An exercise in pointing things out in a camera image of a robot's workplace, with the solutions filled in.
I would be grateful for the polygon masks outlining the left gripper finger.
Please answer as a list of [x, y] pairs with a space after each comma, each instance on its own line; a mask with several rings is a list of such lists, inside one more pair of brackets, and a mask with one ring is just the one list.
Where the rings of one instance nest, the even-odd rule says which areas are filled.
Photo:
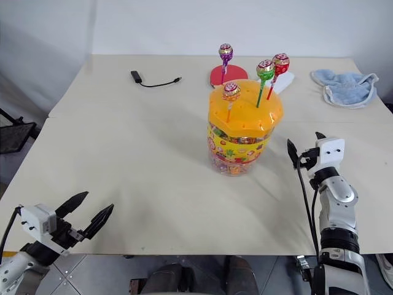
[[102, 209], [92, 220], [90, 225], [82, 231], [82, 235], [84, 238], [91, 240], [105, 225], [107, 220], [109, 219], [112, 211], [114, 209], [114, 204], [110, 204], [109, 206]]
[[84, 201], [87, 195], [88, 191], [73, 195], [70, 199], [65, 201], [55, 210], [56, 216], [63, 219], [66, 215], [72, 213], [77, 207], [80, 206], [80, 204]]

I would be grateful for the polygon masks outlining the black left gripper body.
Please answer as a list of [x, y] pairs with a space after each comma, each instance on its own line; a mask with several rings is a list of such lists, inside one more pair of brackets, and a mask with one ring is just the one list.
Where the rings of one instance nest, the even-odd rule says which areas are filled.
[[51, 241], [66, 250], [85, 239], [82, 230], [75, 230], [69, 222], [59, 217], [56, 217], [56, 229], [50, 235]]

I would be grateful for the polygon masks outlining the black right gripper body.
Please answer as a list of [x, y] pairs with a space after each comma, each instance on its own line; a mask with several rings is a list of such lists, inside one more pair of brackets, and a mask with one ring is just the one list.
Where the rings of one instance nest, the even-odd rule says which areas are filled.
[[314, 147], [303, 152], [295, 162], [295, 169], [300, 170], [301, 168], [305, 168], [307, 171], [310, 171], [310, 169], [312, 169], [316, 165], [317, 158], [319, 156], [320, 156], [319, 147]]

